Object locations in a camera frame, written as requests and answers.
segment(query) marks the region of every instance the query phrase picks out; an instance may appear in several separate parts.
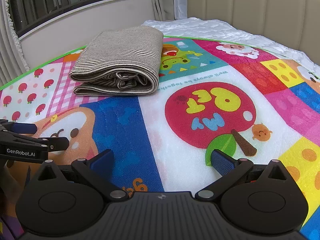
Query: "white wall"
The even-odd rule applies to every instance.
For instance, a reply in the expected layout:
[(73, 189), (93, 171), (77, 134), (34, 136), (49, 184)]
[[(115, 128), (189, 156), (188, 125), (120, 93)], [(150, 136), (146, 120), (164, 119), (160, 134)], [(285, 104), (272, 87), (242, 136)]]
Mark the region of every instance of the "white wall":
[(103, 30), (120, 30), (154, 20), (151, 0), (114, 0), (76, 11), (20, 38), (30, 68), (86, 45)]

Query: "red apple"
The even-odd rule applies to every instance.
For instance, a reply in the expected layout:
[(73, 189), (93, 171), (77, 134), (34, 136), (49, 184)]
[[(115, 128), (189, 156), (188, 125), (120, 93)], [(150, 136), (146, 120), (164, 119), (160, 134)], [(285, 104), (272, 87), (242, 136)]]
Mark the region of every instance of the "red apple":
[(18, 87), (19, 93), (22, 93), (24, 90), (27, 89), (27, 84), (26, 83), (21, 83)]
[(3, 106), (7, 107), (8, 104), (11, 103), (11, 96), (6, 96), (4, 99), (3, 99)]
[(18, 119), (19, 119), (19, 117), (20, 117), (20, 112), (19, 111), (16, 111), (16, 112), (14, 112), (13, 113), (13, 115), (12, 115), (12, 121), (17, 121)]
[(43, 69), (39, 68), (34, 72), (35, 77), (39, 77), (43, 73)]
[(45, 104), (41, 104), (36, 109), (36, 115), (40, 114), (45, 109)]
[(37, 97), (37, 95), (36, 95), (35, 93), (30, 94), (30, 95), (28, 96), (28, 99), (27, 99), (28, 104), (31, 104), (31, 102), (32, 102), (33, 100), (35, 100), (36, 97)]
[(44, 88), (49, 88), (53, 84), (53, 79), (49, 79), (44, 83)]
[[(249, 129), (256, 119), (256, 109), (249, 96), (223, 82), (204, 82), (176, 91), (168, 98), (164, 112), (178, 137), (202, 149), (222, 134)], [(247, 120), (244, 112), (250, 115)]]

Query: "striped cloth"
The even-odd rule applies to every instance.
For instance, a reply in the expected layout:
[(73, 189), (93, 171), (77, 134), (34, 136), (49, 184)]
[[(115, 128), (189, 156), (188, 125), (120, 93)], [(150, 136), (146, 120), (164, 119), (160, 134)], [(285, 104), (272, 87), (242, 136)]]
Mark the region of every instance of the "striped cloth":
[(149, 94), (158, 88), (163, 34), (149, 26), (103, 31), (81, 53), (69, 77), (76, 95)]

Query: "cartoon play mat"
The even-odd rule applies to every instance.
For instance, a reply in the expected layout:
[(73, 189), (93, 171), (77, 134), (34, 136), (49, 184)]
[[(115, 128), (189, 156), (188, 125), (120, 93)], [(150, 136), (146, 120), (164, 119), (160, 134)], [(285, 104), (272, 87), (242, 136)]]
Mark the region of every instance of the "cartoon play mat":
[[(112, 149), (112, 174), (96, 171), (134, 191), (191, 191), (220, 177), (210, 153), (220, 149), (257, 164), (280, 159), (309, 204), (301, 232), (320, 235), (319, 80), (294, 60), (221, 41), (164, 38), (160, 85), (148, 96), (81, 97), (68, 73), (81, 48), (19, 77), (0, 91), (0, 118), (35, 123), (35, 137), (65, 136), (57, 164), (90, 159)], [(39, 164), (8, 162), (16, 192)], [(15, 197), (6, 201), (0, 230), (6, 240), (22, 229)]]

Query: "green mat border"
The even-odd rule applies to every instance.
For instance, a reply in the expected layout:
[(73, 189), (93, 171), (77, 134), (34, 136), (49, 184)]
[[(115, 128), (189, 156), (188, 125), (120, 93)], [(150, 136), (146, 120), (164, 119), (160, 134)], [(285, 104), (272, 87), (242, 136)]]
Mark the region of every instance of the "green mat border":
[[(179, 38), (179, 39), (191, 39), (191, 40), (203, 40), (203, 41), (228, 42), (228, 43), (231, 43), (231, 44), (237, 44), (237, 45), (243, 45), (243, 46), (250, 46), (250, 47), (255, 48), (255, 49), (262, 49), (262, 48), (259, 48), (259, 47), (256, 47), (256, 46), (241, 44), (241, 43), (232, 42), (232, 41), (220, 41), (220, 40), (206, 39), (206, 38), (184, 37), (184, 36), (169, 36), (169, 35), (164, 35), (164, 38)], [(77, 50), (84, 49), (86, 46), (87, 46), (87, 45), (81, 46), (81, 47), (79, 47), (79, 48), (77, 48), (77, 49), (73, 49), (73, 50), (71, 50), (71, 51), (68, 51), (68, 52), (62, 54), (61, 56), (58, 56), (58, 57), (56, 57), (56, 58), (54, 58), (54, 59), (52, 59), (52, 60), (49, 60), (49, 61), (47, 61), (47, 62), (39, 65), (38, 67), (35, 67), (35, 68), (27, 71), (26, 73), (23, 73), (22, 75), (16, 77), (15, 79), (9, 81), (7, 84), (5, 84), (5, 85), (3, 85), (2, 87), (0, 87), (0, 91), (3, 90), (3, 89), (5, 89), (6, 87), (10, 86), (10, 85), (13, 84), (14, 82), (20, 80), (20, 79), (23, 78), (24, 76), (26, 76), (26, 75), (28, 75), (28, 74), (36, 71), (38, 68), (41, 68), (41, 67), (43, 67), (43, 66), (45, 66), (45, 65), (48, 65), (49, 63), (51, 63), (51, 62), (53, 62), (53, 61), (55, 61), (55, 60), (57, 60), (57, 59), (59, 59), (59, 58), (62, 58), (62, 57), (64, 57), (64, 56), (66, 56), (66, 55), (69, 55), (70, 53), (76, 52)], [(286, 57), (285, 55), (282, 55), (282, 54), (279, 54), (279, 53), (275, 53), (275, 52), (270, 51), (270, 50), (267, 50), (267, 49), (262, 49), (262, 50), (267, 51), (267, 52), (270, 52), (270, 53), (273, 53), (273, 54), (277, 54), (277, 55), (280, 55), (280, 56), (283, 56), (283, 57)]]
[(61, 56), (55, 57), (54, 59), (49, 60), (49, 61), (47, 61), (47, 62), (39, 65), (38, 67), (35, 67), (35, 68), (33, 68), (33, 69), (31, 69), (31, 70), (23, 73), (22, 75), (16, 77), (15, 79), (9, 81), (7, 84), (5, 84), (5, 85), (3, 85), (2, 87), (0, 87), (0, 91), (3, 90), (3, 89), (5, 89), (6, 87), (10, 86), (11, 84), (15, 83), (16, 81), (20, 80), (20, 79), (23, 78), (24, 76), (26, 76), (26, 75), (28, 75), (28, 74), (36, 71), (38, 68), (44, 67), (45, 65), (48, 65), (49, 63), (54, 62), (55, 60), (57, 60), (57, 59), (59, 59), (59, 58), (62, 58), (62, 57), (64, 57), (64, 56), (66, 56), (66, 55), (69, 55), (69, 54), (71, 54), (71, 53), (73, 53), (73, 52), (76, 52), (76, 51), (78, 51), (78, 50), (80, 50), (80, 49), (84, 49), (86, 46), (87, 46), (87, 45), (82, 46), (82, 47), (79, 47), (79, 48), (77, 48), (77, 49), (73, 49), (73, 50), (71, 50), (71, 51), (68, 51), (68, 52), (62, 54)]

